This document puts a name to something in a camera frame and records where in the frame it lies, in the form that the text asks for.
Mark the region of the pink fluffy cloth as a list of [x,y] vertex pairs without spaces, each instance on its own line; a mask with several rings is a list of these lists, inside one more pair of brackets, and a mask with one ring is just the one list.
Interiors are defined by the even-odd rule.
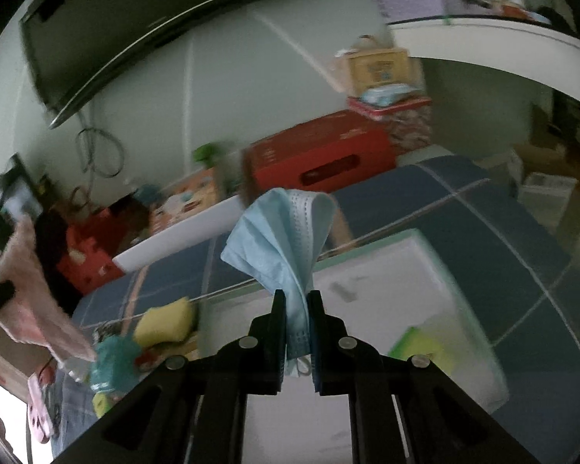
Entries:
[[22,216],[0,257],[0,284],[14,286],[14,297],[0,309],[0,326],[17,343],[47,348],[59,363],[72,357],[94,362],[90,340],[52,297],[35,241],[31,218]]

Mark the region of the green tissue pack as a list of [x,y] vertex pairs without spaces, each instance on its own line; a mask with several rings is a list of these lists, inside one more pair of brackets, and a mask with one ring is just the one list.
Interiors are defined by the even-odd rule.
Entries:
[[409,327],[387,352],[391,358],[408,360],[414,355],[426,356],[447,375],[455,369],[455,358],[445,345],[418,327]]
[[93,396],[93,410],[98,419],[106,415],[121,400],[122,396],[115,392],[98,392]]

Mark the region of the light blue face mask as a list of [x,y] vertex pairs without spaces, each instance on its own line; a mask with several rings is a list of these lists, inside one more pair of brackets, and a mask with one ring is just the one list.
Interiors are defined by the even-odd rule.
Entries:
[[286,297],[285,374],[311,374],[309,312],[313,270],[329,236],[337,205],[326,193],[270,189],[244,211],[221,259],[269,293]]

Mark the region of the teal plastic box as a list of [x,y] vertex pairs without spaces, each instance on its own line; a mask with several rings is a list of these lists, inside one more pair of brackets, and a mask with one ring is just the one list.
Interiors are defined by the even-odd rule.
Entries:
[[139,382],[136,359],[142,350],[131,337],[111,335],[95,346],[96,360],[90,370],[95,393],[126,394]]

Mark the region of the yellow sponge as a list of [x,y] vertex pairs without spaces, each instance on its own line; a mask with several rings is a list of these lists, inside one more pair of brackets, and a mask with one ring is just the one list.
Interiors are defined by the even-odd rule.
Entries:
[[165,343],[181,343],[194,325],[194,305],[187,297],[161,307],[153,307],[142,315],[133,333],[141,349]]

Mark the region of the red gift bag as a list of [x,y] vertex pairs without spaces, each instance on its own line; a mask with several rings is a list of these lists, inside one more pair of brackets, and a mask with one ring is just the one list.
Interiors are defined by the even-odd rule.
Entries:
[[57,264],[59,272],[83,297],[122,278],[125,272],[114,262],[139,232],[146,228],[148,212],[141,207],[114,214],[110,207],[66,232],[67,251]]

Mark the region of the white pill bottle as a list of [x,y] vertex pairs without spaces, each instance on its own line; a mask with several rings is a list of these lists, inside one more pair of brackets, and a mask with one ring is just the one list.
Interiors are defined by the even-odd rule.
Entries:
[[79,357],[70,357],[60,366],[60,369],[78,383],[88,383],[94,362]]

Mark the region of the pink patterned sock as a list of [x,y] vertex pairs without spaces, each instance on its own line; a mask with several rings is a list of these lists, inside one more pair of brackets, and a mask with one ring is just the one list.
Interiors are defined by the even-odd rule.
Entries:
[[40,369],[30,375],[28,386],[28,428],[41,444],[46,444],[55,434],[54,416],[51,411],[49,389],[55,381],[52,368]]

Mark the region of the white green storage bin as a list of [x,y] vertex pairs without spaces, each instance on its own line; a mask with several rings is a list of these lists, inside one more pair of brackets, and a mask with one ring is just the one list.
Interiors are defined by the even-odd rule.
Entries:
[[[509,398],[505,375],[455,278],[427,240],[410,229],[315,267],[327,313],[381,354],[415,327],[443,347],[434,362],[486,412]],[[345,396],[315,393],[302,365],[281,394],[247,401],[246,463],[349,463],[351,423]]]

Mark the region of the colourful toy box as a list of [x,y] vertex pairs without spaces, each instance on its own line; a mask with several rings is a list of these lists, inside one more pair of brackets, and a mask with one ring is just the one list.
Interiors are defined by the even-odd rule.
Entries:
[[156,235],[223,200],[225,192],[219,181],[216,168],[201,170],[179,181],[150,211],[150,234]]

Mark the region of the red cardboard box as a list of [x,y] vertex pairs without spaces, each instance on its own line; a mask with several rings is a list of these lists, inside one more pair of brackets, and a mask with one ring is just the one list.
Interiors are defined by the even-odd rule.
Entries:
[[244,149],[244,195],[274,188],[335,192],[393,170],[399,149],[387,126],[350,110],[306,121]]

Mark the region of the red patterned box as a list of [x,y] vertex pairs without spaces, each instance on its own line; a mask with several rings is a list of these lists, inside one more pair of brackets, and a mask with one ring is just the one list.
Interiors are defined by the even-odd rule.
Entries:
[[382,124],[392,145],[401,153],[425,148],[432,142],[432,103],[428,96],[411,96],[381,108],[355,97],[346,99],[350,110]]

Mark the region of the white shelf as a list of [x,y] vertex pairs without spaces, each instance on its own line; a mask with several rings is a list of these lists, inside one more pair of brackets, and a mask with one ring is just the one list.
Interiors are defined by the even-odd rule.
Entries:
[[580,102],[580,39],[496,18],[436,18],[389,26],[396,45],[420,59],[454,61],[518,75]]

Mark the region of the wall mounted television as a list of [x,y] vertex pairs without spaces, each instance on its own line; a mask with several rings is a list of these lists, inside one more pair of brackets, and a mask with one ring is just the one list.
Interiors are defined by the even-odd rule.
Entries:
[[125,69],[254,0],[33,0],[20,21],[35,92],[55,129]]

